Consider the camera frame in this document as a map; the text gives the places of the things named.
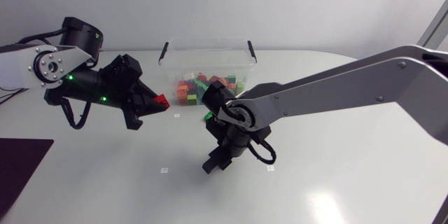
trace orange block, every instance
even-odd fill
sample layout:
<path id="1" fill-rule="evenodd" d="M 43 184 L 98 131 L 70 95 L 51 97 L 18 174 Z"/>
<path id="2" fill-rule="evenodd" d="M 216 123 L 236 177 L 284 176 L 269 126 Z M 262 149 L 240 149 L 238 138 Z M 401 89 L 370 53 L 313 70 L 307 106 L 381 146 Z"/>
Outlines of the orange block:
<path id="1" fill-rule="evenodd" d="M 183 87 L 185 87 L 185 88 L 178 88 L 177 89 L 177 98 L 178 99 L 187 99 L 187 88 L 186 88 L 186 86 L 183 86 Z"/>
<path id="2" fill-rule="evenodd" d="M 227 82 L 226 78 L 220 78 L 219 81 L 225 86 L 227 87 L 229 85 L 229 83 Z"/>

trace colorful block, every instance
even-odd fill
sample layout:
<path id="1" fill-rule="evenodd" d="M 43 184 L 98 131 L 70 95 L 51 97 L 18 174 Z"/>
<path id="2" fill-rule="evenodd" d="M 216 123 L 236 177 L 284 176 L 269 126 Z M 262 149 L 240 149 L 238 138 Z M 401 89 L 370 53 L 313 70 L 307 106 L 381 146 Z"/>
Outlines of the colorful block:
<path id="1" fill-rule="evenodd" d="M 194 82 L 187 82 L 187 87 L 188 87 L 188 90 L 193 90 L 193 89 L 195 89 L 195 83 Z"/>
<path id="2" fill-rule="evenodd" d="M 227 81 L 229 83 L 236 83 L 237 82 L 237 77 L 236 76 L 227 76 Z"/>
<path id="3" fill-rule="evenodd" d="M 187 97 L 187 89 L 186 88 L 178 88 L 176 95 L 178 98 Z"/>
<path id="4" fill-rule="evenodd" d="M 177 101 L 180 105 L 187 105 L 187 97 L 185 98 L 178 98 Z"/>
<path id="5" fill-rule="evenodd" d="M 217 81 L 217 80 L 219 80 L 220 78 L 219 77 L 217 77 L 217 76 L 212 76 L 211 78 L 210 78 L 210 83 L 214 83 L 215 81 Z"/>
<path id="6" fill-rule="evenodd" d="M 213 113 L 210 111 L 204 116 L 204 121 L 208 121 L 212 117 L 213 117 Z"/>
<path id="7" fill-rule="evenodd" d="M 197 76 L 197 79 L 198 79 L 199 81 L 204 82 L 204 81 L 207 81 L 207 76 L 205 76 L 204 74 L 199 74 L 199 75 Z"/>
<path id="8" fill-rule="evenodd" d="M 188 95 L 187 103 L 188 103 L 188 105 L 197 105 L 197 95 L 196 94 Z"/>
<path id="9" fill-rule="evenodd" d="M 220 78 L 219 81 L 225 86 L 227 87 L 229 85 L 229 82 L 227 81 L 226 78 Z"/>
<path id="10" fill-rule="evenodd" d="M 239 93 L 241 93 L 243 91 L 244 91 L 244 83 L 237 82 L 237 90 L 236 90 L 237 94 L 239 94 Z"/>

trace green block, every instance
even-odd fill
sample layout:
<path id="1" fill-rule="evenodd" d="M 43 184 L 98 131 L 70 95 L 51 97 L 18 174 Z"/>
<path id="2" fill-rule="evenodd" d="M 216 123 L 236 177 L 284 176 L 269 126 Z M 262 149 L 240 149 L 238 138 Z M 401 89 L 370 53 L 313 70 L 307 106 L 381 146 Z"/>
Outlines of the green block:
<path id="1" fill-rule="evenodd" d="M 204 116 L 204 121 L 208 121 L 212 117 L 213 117 L 213 113 L 210 111 Z"/>
<path id="2" fill-rule="evenodd" d="M 196 94 L 187 95 L 187 104 L 188 105 L 197 105 L 197 95 Z"/>
<path id="3" fill-rule="evenodd" d="M 239 94 L 239 93 L 241 93 L 241 92 L 243 92 L 243 91 L 244 91 L 244 83 L 242 83 L 242 82 L 238 82 L 238 83 L 237 83 L 237 90 L 236 90 L 236 93 Z"/>
<path id="4" fill-rule="evenodd" d="M 236 83 L 237 82 L 237 77 L 236 76 L 227 76 L 227 81 L 229 83 Z"/>

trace transparent plastic container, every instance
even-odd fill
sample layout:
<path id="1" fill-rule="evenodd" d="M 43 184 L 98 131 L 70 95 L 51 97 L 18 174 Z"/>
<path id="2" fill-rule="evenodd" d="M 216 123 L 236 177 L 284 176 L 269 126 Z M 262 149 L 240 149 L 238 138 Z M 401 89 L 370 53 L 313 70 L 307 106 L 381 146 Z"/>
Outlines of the transparent plastic container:
<path id="1" fill-rule="evenodd" d="M 165 43 L 159 59 L 180 105 L 202 104 L 214 81 L 238 95 L 256 63 L 251 42 L 242 38 L 174 38 Z"/>

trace wire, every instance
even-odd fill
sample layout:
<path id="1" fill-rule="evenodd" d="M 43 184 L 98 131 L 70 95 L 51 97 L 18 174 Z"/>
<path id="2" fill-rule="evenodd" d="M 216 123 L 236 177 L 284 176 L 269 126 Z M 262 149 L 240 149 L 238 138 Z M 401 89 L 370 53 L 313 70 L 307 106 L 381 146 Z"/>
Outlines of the wire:
<path id="1" fill-rule="evenodd" d="M 85 103 L 84 112 L 81 115 L 81 119 L 79 120 L 78 123 L 75 123 L 73 111 L 71 110 L 71 106 L 70 106 L 70 101 L 66 98 L 62 98 L 62 100 L 61 100 L 61 107 L 62 107 L 62 110 L 64 111 L 65 117 L 69 121 L 70 126 L 72 128 L 74 128 L 75 130 L 79 130 L 80 128 L 82 128 L 84 126 L 85 121 L 87 120 L 87 116 L 89 114 L 90 105 L 91 105 L 91 103 L 89 101 Z"/>
<path id="2" fill-rule="evenodd" d="M 36 39 L 38 39 L 40 41 L 43 41 L 44 43 L 47 43 L 48 41 L 45 38 L 63 34 L 66 30 L 67 30 L 67 28 L 63 27 L 63 28 L 61 28 L 61 29 L 59 29 L 57 31 L 51 31 L 51 32 L 47 32 L 47 33 L 44 33 L 44 34 L 37 34 L 37 35 L 33 35 L 33 36 L 28 36 L 26 38 L 20 39 L 17 43 L 26 44 L 26 43 L 28 43 L 30 41 L 33 41 L 33 40 L 36 40 Z"/>
<path id="3" fill-rule="evenodd" d="M 51 43 L 48 40 L 44 39 L 44 38 L 38 38 L 37 40 L 40 40 L 40 41 L 46 43 L 47 45 L 51 46 Z"/>
<path id="4" fill-rule="evenodd" d="M 27 88 L 20 88 L 18 91 L 14 92 L 13 94 L 7 94 L 7 95 L 4 95 L 4 96 L 0 97 L 0 99 L 1 99 L 1 98 L 4 98 L 4 97 L 8 97 L 8 98 L 4 99 L 3 101 L 0 101 L 0 105 L 2 105 L 3 103 L 5 103 L 5 102 L 8 101 L 9 99 L 13 98 L 14 96 L 20 94 L 21 92 L 25 92 L 25 91 L 27 91 L 27 90 L 28 90 Z"/>
<path id="5" fill-rule="evenodd" d="M 15 88 L 15 89 L 13 89 L 13 90 L 7 90 L 7 89 L 5 89 L 5 88 L 0 87 L 0 89 L 3 90 L 3 91 L 16 91 L 16 90 L 19 90 L 20 88 Z"/>

